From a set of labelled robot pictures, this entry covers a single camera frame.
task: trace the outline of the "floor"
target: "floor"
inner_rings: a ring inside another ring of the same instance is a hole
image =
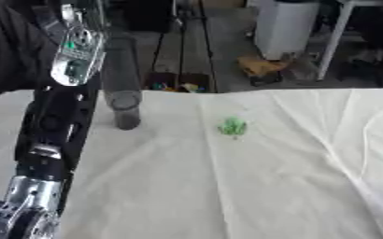
[[[261,89],[302,89],[302,88],[372,88],[373,82],[349,78],[337,80],[333,75],[338,63],[333,63],[331,73],[326,80],[317,82],[303,78],[295,78],[285,74],[282,82],[253,87],[248,78],[237,66],[236,58],[243,55],[257,54],[252,42],[245,38],[245,32],[253,25],[255,14],[249,8],[208,9],[211,43],[214,51],[214,63],[217,72],[219,92],[254,91]],[[153,51],[156,48],[158,34],[135,33],[137,50],[142,76],[150,70]],[[191,21],[186,42],[185,71],[193,73],[209,73],[206,57],[206,44],[203,29],[199,21]],[[312,49],[324,46],[310,46]],[[179,33],[168,34],[161,56],[157,63],[157,71],[177,71],[179,53]]]

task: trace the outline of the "table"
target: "table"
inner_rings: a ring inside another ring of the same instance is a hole
[[[337,0],[344,5],[319,66],[318,80],[325,79],[354,7],[383,7],[383,0]]]
[[[22,111],[0,98],[0,199]],[[383,90],[144,92],[142,124],[97,105],[61,239],[383,239]],[[237,139],[217,125],[238,116]]]

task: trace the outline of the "robotic arm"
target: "robotic arm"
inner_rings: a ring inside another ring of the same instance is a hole
[[[67,30],[55,82],[35,91],[15,149],[16,174],[0,202],[0,239],[53,238],[95,109],[105,58],[101,0],[63,5]]]

